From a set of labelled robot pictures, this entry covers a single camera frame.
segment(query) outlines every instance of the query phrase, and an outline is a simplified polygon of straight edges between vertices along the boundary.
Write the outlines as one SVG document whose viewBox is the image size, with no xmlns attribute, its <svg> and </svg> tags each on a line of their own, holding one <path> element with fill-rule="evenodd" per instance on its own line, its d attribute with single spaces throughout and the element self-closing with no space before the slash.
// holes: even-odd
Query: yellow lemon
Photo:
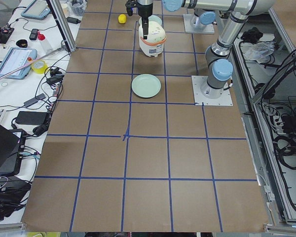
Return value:
<svg viewBox="0 0 296 237">
<path fill-rule="evenodd" d="M 119 24 L 125 24 L 126 23 L 126 15 L 125 14 L 120 14 L 118 16 L 118 22 L 119 22 Z"/>
</svg>

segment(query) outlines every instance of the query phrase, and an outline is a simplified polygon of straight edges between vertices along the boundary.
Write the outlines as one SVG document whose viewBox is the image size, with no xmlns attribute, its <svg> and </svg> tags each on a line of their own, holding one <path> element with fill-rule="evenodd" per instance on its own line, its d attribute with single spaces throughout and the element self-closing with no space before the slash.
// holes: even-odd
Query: plate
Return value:
<svg viewBox="0 0 296 237">
<path fill-rule="evenodd" d="M 159 93 L 161 82 L 151 74 L 141 74 L 132 81 L 133 92 L 143 98 L 150 98 Z"/>
</svg>

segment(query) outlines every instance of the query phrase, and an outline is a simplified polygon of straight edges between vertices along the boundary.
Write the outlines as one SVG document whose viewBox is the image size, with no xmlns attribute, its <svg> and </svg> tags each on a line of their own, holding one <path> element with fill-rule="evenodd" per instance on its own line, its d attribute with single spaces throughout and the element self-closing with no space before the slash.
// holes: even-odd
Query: plastic bottle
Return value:
<svg viewBox="0 0 296 237">
<path fill-rule="evenodd" d="M 51 47 L 50 43 L 48 42 L 48 40 L 46 39 L 45 35 L 41 34 L 40 32 L 38 32 L 38 36 L 37 36 L 40 45 L 42 46 L 42 48 L 44 49 L 45 53 L 50 53 L 51 51 L 53 51 L 53 48 Z"/>
</svg>

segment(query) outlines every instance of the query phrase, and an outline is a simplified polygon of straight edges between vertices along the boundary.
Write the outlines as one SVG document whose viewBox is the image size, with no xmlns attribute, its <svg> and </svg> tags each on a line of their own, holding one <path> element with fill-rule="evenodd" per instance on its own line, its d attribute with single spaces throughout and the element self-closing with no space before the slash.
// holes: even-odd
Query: tape roll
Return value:
<svg viewBox="0 0 296 237">
<path fill-rule="evenodd" d="M 38 60 L 31 64 L 31 68 L 37 74 L 43 74 L 47 68 L 47 64 L 44 60 Z"/>
</svg>

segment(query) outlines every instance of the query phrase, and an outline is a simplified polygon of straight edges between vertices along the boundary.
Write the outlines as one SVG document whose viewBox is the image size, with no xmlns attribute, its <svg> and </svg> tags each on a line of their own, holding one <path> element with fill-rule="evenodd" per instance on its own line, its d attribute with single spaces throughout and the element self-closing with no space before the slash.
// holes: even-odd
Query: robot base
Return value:
<svg viewBox="0 0 296 237">
<path fill-rule="evenodd" d="M 186 33 L 192 33 L 192 34 L 214 34 L 214 26 L 213 24 L 209 24 L 204 28 L 195 28 L 191 26 L 191 19 L 193 15 L 192 14 L 183 14 L 184 19 L 184 27 Z"/>
<path fill-rule="evenodd" d="M 213 106 L 232 106 L 232 100 L 229 90 L 224 90 L 218 99 L 210 99 L 203 95 L 201 85 L 207 80 L 208 76 L 192 76 L 194 102 L 196 105 L 213 105 Z"/>
</svg>

